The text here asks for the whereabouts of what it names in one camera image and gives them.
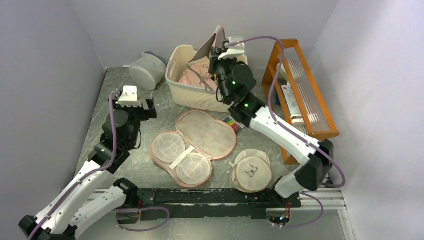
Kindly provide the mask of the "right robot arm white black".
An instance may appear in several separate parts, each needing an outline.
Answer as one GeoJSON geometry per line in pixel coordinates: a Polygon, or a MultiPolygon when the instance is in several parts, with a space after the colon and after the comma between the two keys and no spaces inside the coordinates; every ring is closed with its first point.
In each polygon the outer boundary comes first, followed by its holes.
{"type": "Polygon", "coordinates": [[[282,207],[294,193],[316,191],[333,166],[329,161],[333,156],[333,143],[313,138],[275,116],[252,93],[256,81],[250,67],[229,56],[229,52],[225,47],[210,48],[209,73],[217,81],[221,94],[218,100],[230,106],[228,111],[237,122],[267,136],[300,163],[294,172],[274,183],[270,202],[282,207]]]}

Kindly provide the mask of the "floral mesh laundry bag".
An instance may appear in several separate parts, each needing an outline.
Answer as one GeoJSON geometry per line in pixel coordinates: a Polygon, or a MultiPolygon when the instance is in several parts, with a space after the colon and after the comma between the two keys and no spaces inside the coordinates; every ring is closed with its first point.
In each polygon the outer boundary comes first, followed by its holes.
{"type": "Polygon", "coordinates": [[[183,188],[199,187],[212,176],[213,161],[228,156],[237,135],[227,123],[201,110],[189,110],[175,130],[160,132],[150,143],[153,162],[183,188]]]}

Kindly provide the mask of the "taupe grey bra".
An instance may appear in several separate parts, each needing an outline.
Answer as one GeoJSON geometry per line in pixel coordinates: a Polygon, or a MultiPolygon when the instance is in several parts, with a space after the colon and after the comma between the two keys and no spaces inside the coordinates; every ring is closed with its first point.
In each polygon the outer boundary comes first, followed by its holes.
{"type": "Polygon", "coordinates": [[[218,25],[213,32],[213,34],[206,40],[206,42],[198,49],[194,57],[186,64],[187,68],[193,66],[192,63],[203,58],[208,58],[210,60],[210,48],[217,47],[217,43],[222,44],[223,41],[227,40],[225,35],[225,29],[218,25]]]}

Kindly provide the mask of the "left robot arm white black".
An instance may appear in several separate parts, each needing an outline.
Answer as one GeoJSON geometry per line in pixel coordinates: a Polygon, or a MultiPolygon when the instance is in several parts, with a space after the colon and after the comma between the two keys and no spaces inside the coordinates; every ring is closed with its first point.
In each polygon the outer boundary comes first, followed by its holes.
{"type": "Polygon", "coordinates": [[[101,196],[87,202],[98,187],[113,177],[138,149],[141,122],[157,118],[154,99],[126,106],[111,96],[109,115],[100,142],[89,154],[74,179],[37,215],[26,215],[19,227],[29,240],[77,240],[89,227],[115,209],[139,206],[138,187],[126,178],[118,179],[101,196]]]}

